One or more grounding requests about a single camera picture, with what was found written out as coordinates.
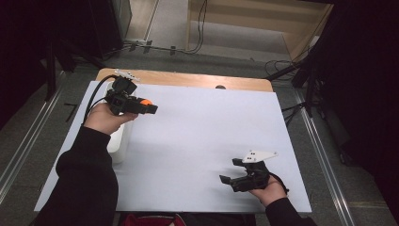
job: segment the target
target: wooden board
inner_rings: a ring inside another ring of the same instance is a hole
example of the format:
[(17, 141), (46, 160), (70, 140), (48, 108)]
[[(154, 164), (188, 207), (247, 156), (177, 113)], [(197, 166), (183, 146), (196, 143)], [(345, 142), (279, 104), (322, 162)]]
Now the wooden board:
[[(224, 86), (226, 89), (254, 90), (254, 91), (273, 91), (272, 85), (268, 80), (257, 78), (242, 78), (217, 76), (209, 74), (194, 73), (167, 73), (145, 70), (122, 70), (131, 72), (134, 76), (141, 79), (142, 84), (182, 86), (211, 88)], [(99, 71), (96, 80), (102, 80), (104, 77), (115, 74), (115, 69), (102, 69)]]

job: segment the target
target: black sleeve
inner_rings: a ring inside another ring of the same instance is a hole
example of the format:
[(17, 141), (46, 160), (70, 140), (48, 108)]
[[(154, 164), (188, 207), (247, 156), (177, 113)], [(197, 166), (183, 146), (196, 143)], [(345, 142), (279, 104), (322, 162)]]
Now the black sleeve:
[(311, 218), (302, 218), (288, 198), (279, 199), (266, 207), (266, 215), (272, 226), (315, 226)]
[(106, 146), (110, 136), (82, 126), (56, 164), (58, 181), (35, 226), (112, 225), (118, 181)]

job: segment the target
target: black stand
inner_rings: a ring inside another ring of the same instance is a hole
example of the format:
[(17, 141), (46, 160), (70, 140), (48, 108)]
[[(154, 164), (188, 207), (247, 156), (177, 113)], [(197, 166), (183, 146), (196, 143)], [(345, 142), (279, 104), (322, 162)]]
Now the black stand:
[(308, 115), (310, 117), (312, 117), (312, 96), (318, 73), (317, 67), (319, 56), (323, 53), (325, 49), (324, 46), (327, 46), (327, 44), (331, 41), (329, 40), (330, 35), (334, 32), (336, 27), (342, 23), (342, 15), (345, 14), (351, 4), (352, 3), (349, 2), (343, 3), (342, 5), (338, 3), (334, 5), (334, 8), (329, 15), (326, 28), (323, 30), (323, 33), (320, 36), (319, 40), (316, 42), (316, 44), (310, 49), (307, 56), (305, 56), (298, 62), (292, 62), (291, 66), (277, 73), (273, 73), (265, 78), (269, 81), (273, 81), (274, 79), (282, 77), (286, 73), (290, 73), (296, 69), (299, 69), (291, 83), (294, 88), (301, 88), (303, 84), (308, 81), (308, 89), (306, 92), (305, 103), (303, 105), (305, 106), (306, 111), (308, 112)]
[(274, 79), (280, 78), (287, 73), (291, 73), (296, 69), (299, 69), (291, 83), (293, 84), (294, 88), (301, 88), (306, 80), (308, 80), (308, 89), (306, 92), (305, 103), (303, 103), (303, 105), (305, 106), (305, 109), (310, 117), (312, 117), (311, 98), (314, 91), (314, 84), (316, 81), (316, 70), (311, 68), (311, 60), (312, 53), (309, 52), (309, 54), (305, 58), (299, 60), (298, 62), (293, 62), (289, 67), (273, 73), (265, 78), (269, 81), (273, 81)]
[(69, 41), (60, 38), (50, 38), (46, 47), (47, 94), (44, 99), (45, 101), (49, 101), (56, 92), (56, 58), (64, 71), (73, 73), (76, 63), (74, 62), (71, 53), (81, 56), (98, 69), (106, 68), (103, 63), (99, 62), (93, 56), (90, 56)]

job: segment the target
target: small black object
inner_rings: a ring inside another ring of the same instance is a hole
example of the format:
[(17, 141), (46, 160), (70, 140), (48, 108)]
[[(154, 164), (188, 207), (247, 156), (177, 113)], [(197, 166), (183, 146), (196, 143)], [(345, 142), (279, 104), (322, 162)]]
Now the small black object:
[(226, 89), (224, 86), (222, 86), (222, 85), (217, 85), (216, 87), (215, 87), (216, 89)]
[(72, 111), (71, 111), (71, 113), (70, 113), (70, 116), (68, 116), (68, 118), (65, 120), (65, 122), (68, 122), (68, 121), (71, 119), (73, 113), (75, 112), (75, 110), (76, 110), (76, 108), (77, 108), (77, 105), (69, 104), (69, 103), (64, 103), (64, 105), (73, 106), (73, 109), (72, 109)]
[(134, 43), (133, 43), (133, 44), (131, 44), (131, 45), (130, 45), (129, 52), (132, 52), (132, 51), (134, 51), (134, 50), (136, 49), (136, 46), (137, 46), (137, 45), (136, 45), (136, 44), (134, 44)]
[(125, 77), (118, 77), (112, 84), (104, 99), (111, 105), (111, 111), (114, 115), (119, 113), (130, 112), (134, 114), (155, 114), (158, 106), (143, 105), (141, 101), (143, 98), (130, 96), (137, 88), (130, 79)]
[(232, 163), (235, 166), (245, 167), (247, 170), (247, 176), (236, 179), (219, 175), (221, 182), (230, 185), (234, 192), (265, 189), (267, 187), (270, 172), (263, 161), (257, 163), (243, 163), (242, 159), (234, 158)]
[(148, 54), (152, 45), (152, 40), (147, 40), (146, 46), (144, 47), (143, 54)]
[(176, 46), (170, 46), (170, 55), (173, 56), (176, 54)]

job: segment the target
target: black cable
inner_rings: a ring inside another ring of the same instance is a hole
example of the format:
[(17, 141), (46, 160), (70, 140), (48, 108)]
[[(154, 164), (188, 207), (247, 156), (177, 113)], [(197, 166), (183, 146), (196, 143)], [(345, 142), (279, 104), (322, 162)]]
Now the black cable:
[[(275, 69), (277, 70), (277, 72), (279, 72), (279, 71), (281, 71), (281, 70), (279, 70), (279, 69), (277, 68), (277, 63), (282, 63), (282, 62), (284, 62), (284, 63), (289, 63), (290, 66), (294, 66), (295, 60), (296, 60), (297, 58), (301, 57), (303, 54), (309, 52), (309, 51), (313, 48), (313, 46), (311, 46), (311, 47), (307, 48), (306, 50), (304, 50), (302, 53), (300, 53), (298, 56), (296, 56), (296, 57), (295, 57), (293, 60), (291, 60), (291, 61), (290, 61), (290, 60), (269, 60), (269, 61), (267, 61), (267, 62), (264, 64), (264, 71), (266, 72), (267, 77), (271, 75), (271, 74), (268, 72), (268, 70), (267, 70), (267, 65), (268, 65), (269, 63), (274, 62), (274, 67), (275, 67)], [(295, 76), (294, 73), (287, 73), (287, 74), (285, 74), (285, 75)], [(274, 80), (289, 81), (289, 80), (291, 80), (291, 79), (292, 79), (292, 78), (287, 78), (287, 79), (276, 78), (276, 79), (274, 79)]]
[(117, 79), (118, 77), (114, 74), (108, 75), (107, 77), (103, 78), (103, 80), (100, 81), (100, 83), (97, 85), (96, 89), (93, 91), (91, 94), (90, 100), (88, 101), (88, 106), (86, 107), (86, 112), (85, 116), (83, 118), (83, 123), (85, 123), (86, 119), (88, 118), (88, 113), (90, 113), (91, 110), (91, 103), (93, 102), (94, 97), (96, 96), (97, 91), (99, 90), (100, 86), (108, 79), (110, 78), (115, 78)]
[(294, 106), (283, 108), (281, 110), (281, 112), (284, 112), (284, 111), (293, 109), (293, 112), (290, 115), (284, 117), (284, 121), (285, 121), (285, 126), (286, 127), (288, 127), (288, 125), (290, 124), (290, 122), (292, 121), (292, 119), (294, 118), (296, 113), (298, 113), (299, 110), (302, 109), (302, 107), (304, 107), (304, 106), (305, 106), (305, 103), (303, 102), (303, 103), (300, 103), (300, 104), (297, 104), (297, 105), (294, 105)]
[(103, 98), (97, 100), (96, 102), (94, 102), (94, 104), (91, 105), (91, 107), (90, 107), (90, 111), (93, 109), (93, 107), (94, 107), (96, 104), (98, 104), (98, 103), (99, 103), (100, 101), (102, 101), (102, 100), (105, 100), (105, 97), (103, 97)]
[[(208, 7), (208, 0), (204, 0), (203, 3), (202, 3), (202, 7), (201, 7), (201, 9), (199, 11), (199, 18), (198, 18), (199, 40), (197, 42), (197, 46), (194, 49), (191, 49), (191, 50), (172, 49), (172, 48), (164, 48), (164, 47), (158, 47), (158, 46), (152, 46), (152, 45), (143, 45), (143, 44), (138, 44), (138, 43), (126, 42), (126, 43), (130, 44), (129, 47), (123, 47), (123, 48), (121, 48), (121, 49), (119, 49), (117, 51), (111, 52), (111, 53), (117, 53), (117, 52), (121, 52), (121, 51), (124, 51), (124, 50), (130, 50), (131, 46), (134, 45), (135, 47), (140, 47), (140, 48), (150, 48), (150, 49), (154, 49), (154, 50), (172, 51), (172, 52), (178, 52), (178, 53), (183, 53), (183, 54), (188, 54), (188, 55), (194, 55), (200, 50), (200, 48), (202, 47), (202, 44), (203, 44), (203, 27), (204, 27), (204, 24), (205, 24), (205, 17), (206, 17), (206, 9), (207, 9), (207, 7)], [(200, 25), (202, 12), (203, 12), (202, 25)]]

